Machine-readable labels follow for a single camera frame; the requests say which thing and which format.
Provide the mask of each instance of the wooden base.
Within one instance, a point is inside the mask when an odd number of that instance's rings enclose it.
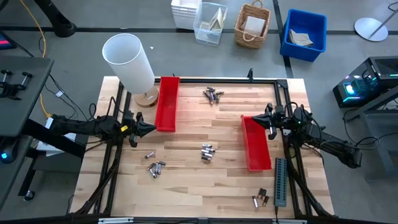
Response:
[[[140,107],[150,108],[156,105],[158,97],[159,91],[157,91],[156,87],[152,87],[145,94],[134,95],[134,100]]]

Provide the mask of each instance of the white round base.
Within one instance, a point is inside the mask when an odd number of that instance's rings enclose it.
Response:
[[[379,29],[373,36],[370,35],[381,25],[381,22],[375,20],[373,18],[360,18],[358,19],[355,24],[354,28],[355,31],[366,40],[370,41],[382,41],[385,40],[388,36],[387,27],[383,26]]]

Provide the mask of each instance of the white plastic box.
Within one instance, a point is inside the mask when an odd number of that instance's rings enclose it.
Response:
[[[201,0],[173,0],[171,5],[175,26],[192,30],[200,3]]]
[[[209,30],[209,23],[218,9],[221,9],[221,12],[223,13],[223,26],[221,27],[221,30]],[[210,46],[217,46],[219,44],[227,11],[228,7],[222,4],[211,2],[202,2],[200,4],[195,22],[193,22],[193,30],[195,31],[197,43]]]

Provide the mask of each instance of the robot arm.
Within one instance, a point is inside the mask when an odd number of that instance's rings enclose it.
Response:
[[[288,130],[290,142],[295,141],[300,147],[302,144],[310,144],[321,150],[336,156],[343,164],[350,168],[361,166],[362,152],[347,141],[338,139],[330,134],[324,133],[325,127],[312,124],[312,114],[302,106],[295,109],[291,118],[285,116],[282,106],[276,107],[272,113],[272,104],[269,103],[264,114],[253,116],[253,120],[264,129],[269,129],[268,138],[274,139],[277,128]]]
[[[55,114],[52,118],[50,130],[56,135],[76,133],[97,136],[103,141],[111,141],[112,145],[129,136],[131,147],[137,147],[137,136],[142,138],[156,129],[156,126],[144,122],[141,112],[137,113],[136,120],[134,120],[134,113],[128,111],[124,115],[122,123],[108,115],[99,116],[91,121],[77,121]]]

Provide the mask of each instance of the wicker basket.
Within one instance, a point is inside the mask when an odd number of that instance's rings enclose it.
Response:
[[[260,2],[261,6],[254,6],[255,2]],[[261,36],[251,35],[241,30],[241,26],[248,19],[248,16],[264,19],[266,21]],[[251,4],[244,4],[235,24],[235,42],[243,47],[259,49],[266,40],[270,18],[271,12],[263,8],[261,0],[254,0]]]

